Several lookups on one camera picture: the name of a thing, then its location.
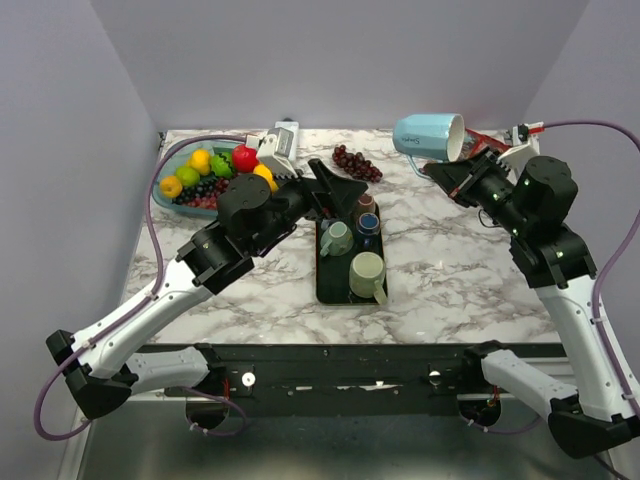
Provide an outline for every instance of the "gray wall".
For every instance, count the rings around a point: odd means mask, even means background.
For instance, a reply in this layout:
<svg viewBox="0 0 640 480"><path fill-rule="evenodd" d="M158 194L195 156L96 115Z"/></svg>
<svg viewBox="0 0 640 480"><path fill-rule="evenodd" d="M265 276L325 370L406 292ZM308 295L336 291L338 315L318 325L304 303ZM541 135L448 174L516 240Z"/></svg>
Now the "gray wall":
<svg viewBox="0 0 640 480"><path fill-rule="evenodd" d="M92 0L162 127L519 121L587 0Z"/></svg>
<svg viewBox="0 0 640 480"><path fill-rule="evenodd" d="M638 19L637 0L592 0L528 108L526 120L592 117L619 122L640 134ZM569 162L580 186L569 222L586 238L602 267L640 208L640 154L626 137L599 127L548 130L541 144L545 153ZM640 238L636 238L612 270L603 293L636 374L640 374L639 275ZM640 441L635 443L635 457L640 458Z"/></svg>
<svg viewBox="0 0 640 480"><path fill-rule="evenodd" d="M86 0L3 2L0 64L0 477L48 480L64 445L31 422L44 340L119 300L157 136ZM64 382L47 406L67 431Z"/></svg>

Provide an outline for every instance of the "light green mug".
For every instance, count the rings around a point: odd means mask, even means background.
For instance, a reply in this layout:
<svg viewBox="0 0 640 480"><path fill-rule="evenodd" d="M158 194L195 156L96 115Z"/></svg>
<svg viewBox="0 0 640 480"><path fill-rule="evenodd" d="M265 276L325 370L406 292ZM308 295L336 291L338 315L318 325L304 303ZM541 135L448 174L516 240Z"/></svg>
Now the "light green mug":
<svg viewBox="0 0 640 480"><path fill-rule="evenodd" d="M386 266L380 255L362 252L354 257L349 268L349 288L362 298L375 298L380 305L387 303L384 291Z"/></svg>
<svg viewBox="0 0 640 480"><path fill-rule="evenodd" d="M347 224L336 222L331 225L320 238L320 256L339 257L353 247L353 234Z"/></svg>

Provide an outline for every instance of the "red object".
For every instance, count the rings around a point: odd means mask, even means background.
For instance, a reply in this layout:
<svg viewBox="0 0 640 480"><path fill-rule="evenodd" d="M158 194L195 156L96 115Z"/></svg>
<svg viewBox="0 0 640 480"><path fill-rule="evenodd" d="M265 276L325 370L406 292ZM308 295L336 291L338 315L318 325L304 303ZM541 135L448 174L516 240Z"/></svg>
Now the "red object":
<svg viewBox="0 0 640 480"><path fill-rule="evenodd" d="M249 148L246 145L238 145L231 152L231 163L234 168L241 173L251 173L253 169L258 166L256 152L253 148Z"/></svg>

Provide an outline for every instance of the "brown mug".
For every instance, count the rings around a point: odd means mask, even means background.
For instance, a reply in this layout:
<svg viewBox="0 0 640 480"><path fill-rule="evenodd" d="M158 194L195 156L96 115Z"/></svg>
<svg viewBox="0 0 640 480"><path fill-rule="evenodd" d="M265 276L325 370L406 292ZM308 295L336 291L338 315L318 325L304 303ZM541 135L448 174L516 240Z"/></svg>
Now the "brown mug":
<svg viewBox="0 0 640 480"><path fill-rule="evenodd" d="M363 194L358 199L358 203L353 209L353 221L357 223L360 216L365 213L376 213L376 202L373 196L368 193Z"/></svg>

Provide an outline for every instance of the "lemon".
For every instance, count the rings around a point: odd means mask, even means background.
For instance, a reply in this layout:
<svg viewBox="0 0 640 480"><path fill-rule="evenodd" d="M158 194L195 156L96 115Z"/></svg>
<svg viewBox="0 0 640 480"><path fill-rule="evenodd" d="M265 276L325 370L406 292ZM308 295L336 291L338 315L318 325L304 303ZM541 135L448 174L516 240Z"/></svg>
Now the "lemon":
<svg viewBox="0 0 640 480"><path fill-rule="evenodd" d="M176 198L182 192L182 183L175 175L163 178L159 186L160 191L168 198Z"/></svg>
<svg viewBox="0 0 640 480"><path fill-rule="evenodd" d="M200 175L209 175L211 173L210 159L211 154L207 150L200 148L191 154L187 166L196 170Z"/></svg>

